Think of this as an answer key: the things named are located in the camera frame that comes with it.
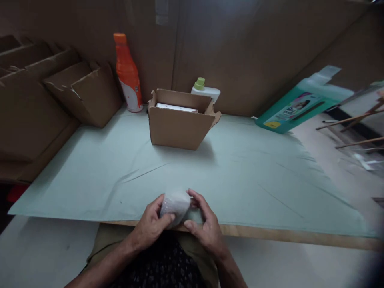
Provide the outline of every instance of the white bottle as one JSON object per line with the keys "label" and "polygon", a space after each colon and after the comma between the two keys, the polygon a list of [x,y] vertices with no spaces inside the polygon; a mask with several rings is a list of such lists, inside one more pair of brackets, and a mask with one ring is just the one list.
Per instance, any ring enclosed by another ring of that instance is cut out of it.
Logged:
{"label": "white bottle", "polygon": [[192,87],[191,94],[209,96],[214,102],[220,96],[220,90],[216,88],[204,87],[205,79],[202,77],[197,78],[195,85]]}

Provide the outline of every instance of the teal plastic jug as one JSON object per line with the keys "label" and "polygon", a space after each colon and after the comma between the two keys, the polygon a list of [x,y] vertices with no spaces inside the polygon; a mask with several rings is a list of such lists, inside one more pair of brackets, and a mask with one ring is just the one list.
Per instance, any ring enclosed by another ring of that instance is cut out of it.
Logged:
{"label": "teal plastic jug", "polygon": [[352,90],[327,84],[341,69],[326,66],[305,78],[255,120],[261,128],[283,134],[309,118],[354,94]]}

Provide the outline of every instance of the orange bottle cap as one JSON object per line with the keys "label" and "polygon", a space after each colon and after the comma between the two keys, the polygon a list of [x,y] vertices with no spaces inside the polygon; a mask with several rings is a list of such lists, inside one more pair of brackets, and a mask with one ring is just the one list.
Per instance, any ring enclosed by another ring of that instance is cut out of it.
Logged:
{"label": "orange bottle cap", "polygon": [[127,44],[127,37],[124,33],[114,33],[113,38],[115,39],[116,44]]}

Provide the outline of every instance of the plastic bottle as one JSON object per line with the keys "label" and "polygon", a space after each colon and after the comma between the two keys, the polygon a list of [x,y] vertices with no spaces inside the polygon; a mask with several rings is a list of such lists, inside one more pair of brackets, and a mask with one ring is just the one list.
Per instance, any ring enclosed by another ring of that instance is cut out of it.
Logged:
{"label": "plastic bottle", "polygon": [[195,85],[192,87],[191,94],[209,96],[214,102],[220,96],[220,90],[216,88],[204,87],[205,79],[202,77],[197,78]]}
{"label": "plastic bottle", "polygon": [[136,65],[129,52],[127,37],[123,33],[114,33],[113,38],[117,53],[116,71],[127,102],[127,108],[130,112],[140,112],[143,110],[140,80]]}
{"label": "plastic bottle", "polygon": [[283,134],[309,118],[337,105],[353,91],[327,84],[341,69],[326,66],[299,82],[284,97],[255,120],[261,128]]}

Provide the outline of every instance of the bubble wrap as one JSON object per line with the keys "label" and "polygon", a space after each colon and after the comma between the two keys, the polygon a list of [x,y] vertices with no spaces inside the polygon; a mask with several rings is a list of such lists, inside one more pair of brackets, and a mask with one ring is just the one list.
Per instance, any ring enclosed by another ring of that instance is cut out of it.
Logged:
{"label": "bubble wrap", "polygon": [[174,213],[176,218],[170,226],[168,226],[168,228],[173,228],[181,222],[188,211],[190,203],[191,198],[186,192],[165,194],[160,210],[160,218],[166,213]]}

